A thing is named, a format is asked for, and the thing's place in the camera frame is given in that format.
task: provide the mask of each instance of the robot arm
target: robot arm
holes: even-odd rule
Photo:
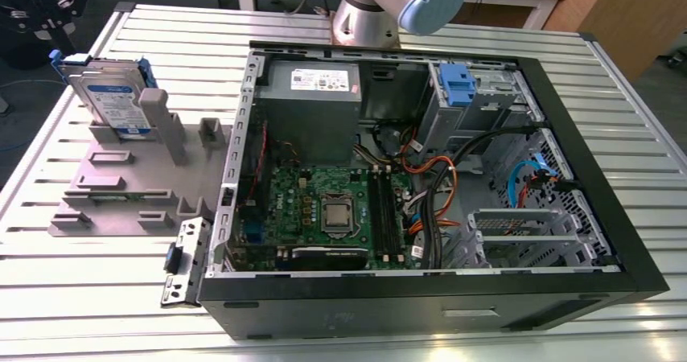
[[[334,19],[334,36],[340,44],[394,47],[399,27],[430,35],[456,15],[464,0],[342,0]]]

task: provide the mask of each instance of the blue hard drive label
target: blue hard drive label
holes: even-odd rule
[[[151,132],[151,124],[136,104],[134,88],[120,85],[87,86],[98,112],[119,134],[126,138],[143,138]]]
[[[132,93],[134,89],[130,86],[103,86],[100,84],[92,84],[88,89],[94,93]]]

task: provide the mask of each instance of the cpu socket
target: cpu socket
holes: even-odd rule
[[[354,197],[327,193],[322,197],[322,232],[332,239],[343,239],[354,233]]]

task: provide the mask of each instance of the metal bracket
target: metal bracket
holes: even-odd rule
[[[164,282],[162,308],[200,307],[198,292],[206,268],[211,223],[202,217],[184,220],[176,241],[170,245],[164,262],[168,277]]]

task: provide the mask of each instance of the wooden cabinet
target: wooden cabinet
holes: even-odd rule
[[[630,81],[687,27],[687,0],[564,0],[546,30],[590,32]]]

